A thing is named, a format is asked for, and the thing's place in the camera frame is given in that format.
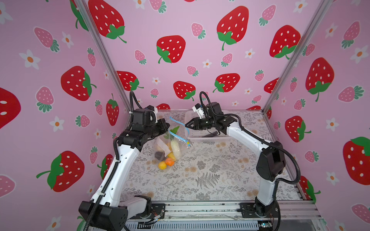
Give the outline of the white toy radish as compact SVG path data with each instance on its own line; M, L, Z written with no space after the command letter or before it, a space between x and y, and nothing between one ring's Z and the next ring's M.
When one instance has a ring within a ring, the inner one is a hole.
M176 160L179 160L181 158L180 140L177 137L177 132L179 128L180 126L177 126L170 130L170 144Z

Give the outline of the clear zip top bag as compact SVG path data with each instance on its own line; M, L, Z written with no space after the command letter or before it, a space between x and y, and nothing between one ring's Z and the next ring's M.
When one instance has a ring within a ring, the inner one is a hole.
M168 123L169 130L159 136L154 145L154 158L158 160L160 170L172 167L191 147L188 138L190 131L185 124L173 117L169 117Z

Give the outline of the yellow toy banana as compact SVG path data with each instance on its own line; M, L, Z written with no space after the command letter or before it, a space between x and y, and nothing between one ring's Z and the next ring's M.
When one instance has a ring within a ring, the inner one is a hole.
M176 158L175 158L175 156L174 156L173 152L169 153L169 154L167 155L167 157L171 158L173 161L176 161Z

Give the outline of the yellow toy lemon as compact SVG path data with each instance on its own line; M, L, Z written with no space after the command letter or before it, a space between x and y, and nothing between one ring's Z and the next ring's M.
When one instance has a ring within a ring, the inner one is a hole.
M167 168L167 164L165 163L165 161L159 162L158 168L160 170L165 170Z

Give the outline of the orange toy tangerine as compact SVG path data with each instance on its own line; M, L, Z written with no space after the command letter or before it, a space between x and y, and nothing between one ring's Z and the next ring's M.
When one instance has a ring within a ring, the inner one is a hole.
M166 160L165 160L165 164L166 164L167 166L173 166L173 165L175 164L175 161L174 161L172 158L168 157L168 158L166 158Z

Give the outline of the white plastic basket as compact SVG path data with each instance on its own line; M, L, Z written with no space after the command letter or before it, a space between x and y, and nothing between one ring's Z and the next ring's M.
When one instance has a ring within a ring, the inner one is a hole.
M188 123L190 120L192 120L194 118L199 118L197 113L195 113L193 111L187 111L185 113L185 119L184 120L185 120L186 123ZM218 130L214 126L206 128L205 130L191 130L191 129L185 128L186 135L188 135L188 139L191 142L211 142L211 141L216 142L216 141L226 141L226 140L232 139L232 137L228 136L227 134L223 133L222 131L219 131L220 135L217 136L217 137L203 138L203 136L209 134L210 132L216 132L216 131L218 131Z

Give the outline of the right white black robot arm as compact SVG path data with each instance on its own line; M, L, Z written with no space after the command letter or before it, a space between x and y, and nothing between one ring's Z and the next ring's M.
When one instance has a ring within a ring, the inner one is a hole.
M280 182L296 185L301 178L301 171L297 161L285 149L280 142L265 140L243 127L241 118L236 114L224 114L219 103L213 102L207 105L196 104L193 111L197 117L185 124L185 127L195 131L203 131L215 128L231 138L236 139L258 157L256 171L260 176L259 193L255 198L253 212L259 217L268 216L278 203L276 194ZM294 164L296 177L294 180L280 178L286 167L288 157Z

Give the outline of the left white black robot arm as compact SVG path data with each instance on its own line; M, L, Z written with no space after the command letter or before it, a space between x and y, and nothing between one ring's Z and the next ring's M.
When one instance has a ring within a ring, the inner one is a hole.
M150 197L137 195L122 203L120 196L144 144L165 134L170 127L165 119L157 119L157 112L153 106L130 112L128 128L113 141L115 155L107 175L91 200L83 201L79 207L79 213L85 219L85 231L91 228L121 231L130 218L151 214Z

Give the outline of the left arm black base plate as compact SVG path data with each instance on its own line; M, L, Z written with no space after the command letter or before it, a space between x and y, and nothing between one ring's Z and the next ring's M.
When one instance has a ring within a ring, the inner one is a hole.
M165 215L166 204L164 203L154 203L151 205L148 211L144 213L137 214L133 216L131 219L153 219L156 216L159 216L159 219L164 218Z

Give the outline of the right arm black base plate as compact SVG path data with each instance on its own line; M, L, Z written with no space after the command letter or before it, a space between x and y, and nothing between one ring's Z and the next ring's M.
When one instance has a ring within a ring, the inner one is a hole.
M255 203L240 203L240 208L237 212L240 212L243 218L263 219L279 217L279 211L274 202L268 206Z

